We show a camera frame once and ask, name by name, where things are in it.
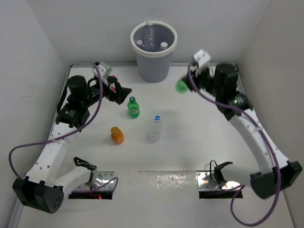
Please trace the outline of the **green bottle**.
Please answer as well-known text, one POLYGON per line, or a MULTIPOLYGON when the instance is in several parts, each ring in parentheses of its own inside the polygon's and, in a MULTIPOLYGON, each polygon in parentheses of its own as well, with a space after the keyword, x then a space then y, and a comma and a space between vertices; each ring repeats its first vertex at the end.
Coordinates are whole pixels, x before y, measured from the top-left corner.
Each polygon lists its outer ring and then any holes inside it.
POLYGON ((140 114, 139 105, 135 99, 135 97, 131 96, 129 98, 129 102, 127 104, 128 113, 132 118, 137 118, 140 114))
POLYGON ((188 81, 188 77, 187 76, 183 76, 181 77, 176 85, 175 85, 175 89, 178 93, 180 94, 184 94, 187 93, 190 89, 189 89, 189 81, 188 81))

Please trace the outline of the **clear bottle blue cap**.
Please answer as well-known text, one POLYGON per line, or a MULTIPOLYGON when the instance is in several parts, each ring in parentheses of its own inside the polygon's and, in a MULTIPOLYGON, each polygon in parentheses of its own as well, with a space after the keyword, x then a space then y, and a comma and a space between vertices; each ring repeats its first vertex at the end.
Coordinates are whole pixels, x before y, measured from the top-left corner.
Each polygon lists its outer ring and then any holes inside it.
POLYGON ((162 119, 159 115, 154 116, 148 131, 148 140, 151 143, 158 141, 162 133, 162 119))
POLYGON ((152 21, 148 21, 144 30, 144 49, 147 52, 155 52, 155 30, 152 21))

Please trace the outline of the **water bottle blue label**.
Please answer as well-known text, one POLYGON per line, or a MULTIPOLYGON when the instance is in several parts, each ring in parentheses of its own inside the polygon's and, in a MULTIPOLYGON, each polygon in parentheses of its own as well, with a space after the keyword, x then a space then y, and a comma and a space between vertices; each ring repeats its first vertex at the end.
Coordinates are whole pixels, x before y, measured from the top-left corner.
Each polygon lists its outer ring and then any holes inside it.
POLYGON ((141 40, 137 40, 136 45, 140 48, 143 47, 143 42, 141 40))

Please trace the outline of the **large clear bottle white cap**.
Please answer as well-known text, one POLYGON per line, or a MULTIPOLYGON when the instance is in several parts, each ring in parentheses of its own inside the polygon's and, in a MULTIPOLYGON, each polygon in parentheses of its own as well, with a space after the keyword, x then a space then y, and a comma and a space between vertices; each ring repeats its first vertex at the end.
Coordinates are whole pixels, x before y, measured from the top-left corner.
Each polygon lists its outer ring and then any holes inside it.
POLYGON ((168 43, 167 42, 162 42, 160 44, 160 48, 161 48, 161 50, 166 50, 168 48, 168 43))

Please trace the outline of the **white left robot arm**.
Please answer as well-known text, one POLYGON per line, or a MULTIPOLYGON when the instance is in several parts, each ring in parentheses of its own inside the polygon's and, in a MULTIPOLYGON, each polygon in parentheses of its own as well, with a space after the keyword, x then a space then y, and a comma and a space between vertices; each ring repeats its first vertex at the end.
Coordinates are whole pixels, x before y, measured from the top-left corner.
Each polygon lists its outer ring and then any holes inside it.
POLYGON ((97 167, 78 157, 73 158, 75 168, 69 173, 57 177, 58 170, 73 140, 93 119, 88 108, 103 98, 120 105, 131 92, 115 76, 86 81, 77 75, 67 80, 50 138, 30 171, 13 183, 22 205, 53 214, 76 188, 93 184, 97 167))

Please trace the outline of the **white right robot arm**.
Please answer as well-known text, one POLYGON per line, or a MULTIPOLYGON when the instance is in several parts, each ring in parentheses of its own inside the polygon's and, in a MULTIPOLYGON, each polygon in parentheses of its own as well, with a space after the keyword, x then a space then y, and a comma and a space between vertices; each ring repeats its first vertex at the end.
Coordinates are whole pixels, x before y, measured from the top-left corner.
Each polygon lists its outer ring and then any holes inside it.
POLYGON ((211 76, 209 67, 199 69, 198 63, 189 63, 182 81, 203 98, 206 98, 204 92, 212 96, 207 100, 238 131, 257 162, 258 169, 252 171, 231 161, 217 165, 212 174, 217 184, 236 181, 250 187, 259 198, 267 199, 295 182, 303 170, 301 164, 290 161, 270 139, 252 103, 237 89, 238 70, 234 65, 218 64, 211 76))

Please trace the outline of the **grey plastic waste bin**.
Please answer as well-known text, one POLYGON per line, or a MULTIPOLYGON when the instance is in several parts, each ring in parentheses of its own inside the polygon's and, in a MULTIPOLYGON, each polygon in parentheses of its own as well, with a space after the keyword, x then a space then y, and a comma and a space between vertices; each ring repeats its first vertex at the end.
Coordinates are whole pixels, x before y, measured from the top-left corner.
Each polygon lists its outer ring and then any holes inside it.
POLYGON ((177 46, 178 36, 175 29, 167 23, 152 21, 155 30, 155 52, 147 52, 144 47, 136 45, 137 40, 144 43, 144 30, 147 22, 136 26, 130 35, 131 45, 135 52, 139 76, 146 82, 163 81, 169 72, 173 51, 177 46), (160 44, 168 43, 166 50, 161 50, 160 44))

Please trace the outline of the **red cap cola bottle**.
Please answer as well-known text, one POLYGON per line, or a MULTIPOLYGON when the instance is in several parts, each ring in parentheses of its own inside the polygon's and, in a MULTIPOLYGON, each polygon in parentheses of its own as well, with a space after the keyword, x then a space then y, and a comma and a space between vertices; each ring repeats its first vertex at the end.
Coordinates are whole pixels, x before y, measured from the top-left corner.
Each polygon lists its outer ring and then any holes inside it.
POLYGON ((117 83, 116 76, 109 76, 107 81, 108 81, 110 90, 113 93, 116 93, 116 83, 117 83))

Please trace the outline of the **orange juice bottle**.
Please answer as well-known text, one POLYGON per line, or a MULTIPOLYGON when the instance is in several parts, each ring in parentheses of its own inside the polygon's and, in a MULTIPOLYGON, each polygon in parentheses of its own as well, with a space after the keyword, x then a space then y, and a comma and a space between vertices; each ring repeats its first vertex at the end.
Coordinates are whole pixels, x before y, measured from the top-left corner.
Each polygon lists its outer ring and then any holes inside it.
POLYGON ((116 126, 111 128, 111 138, 114 144, 120 145, 124 142, 123 132, 116 126))

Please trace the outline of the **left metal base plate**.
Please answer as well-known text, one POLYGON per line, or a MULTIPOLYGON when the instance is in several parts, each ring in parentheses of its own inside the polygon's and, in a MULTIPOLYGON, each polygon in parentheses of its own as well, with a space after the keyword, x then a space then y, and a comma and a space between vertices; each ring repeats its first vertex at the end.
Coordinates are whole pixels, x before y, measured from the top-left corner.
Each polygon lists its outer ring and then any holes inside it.
POLYGON ((114 191, 118 183, 118 178, 114 176, 114 172, 95 171, 91 180, 77 187, 73 193, 89 193, 92 191, 106 192, 114 191))

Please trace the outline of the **metal base plate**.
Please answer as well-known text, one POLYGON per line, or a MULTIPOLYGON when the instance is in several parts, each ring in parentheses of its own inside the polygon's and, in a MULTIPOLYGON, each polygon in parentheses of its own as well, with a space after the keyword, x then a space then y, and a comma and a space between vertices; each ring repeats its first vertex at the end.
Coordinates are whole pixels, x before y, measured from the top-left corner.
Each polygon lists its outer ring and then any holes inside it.
POLYGON ((114 176, 114 172, 95 171, 91 180, 77 187, 73 193, 89 193, 92 191, 106 192, 114 191, 118 183, 118 178, 114 176))
POLYGON ((213 171, 197 171, 199 191, 231 191, 240 189, 241 185, 235 181, 218 184, 215 182, 213 171))

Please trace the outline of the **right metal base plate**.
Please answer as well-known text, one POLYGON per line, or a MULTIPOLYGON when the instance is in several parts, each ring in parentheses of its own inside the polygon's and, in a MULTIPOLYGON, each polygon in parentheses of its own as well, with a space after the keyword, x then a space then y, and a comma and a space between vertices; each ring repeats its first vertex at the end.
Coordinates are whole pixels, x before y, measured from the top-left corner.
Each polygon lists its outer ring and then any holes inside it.
POLYGON ((199 191, 231 191, 240 189, 241 185, 235 181, 218 184, 215 182, 213 171, 197 171, 199 191))

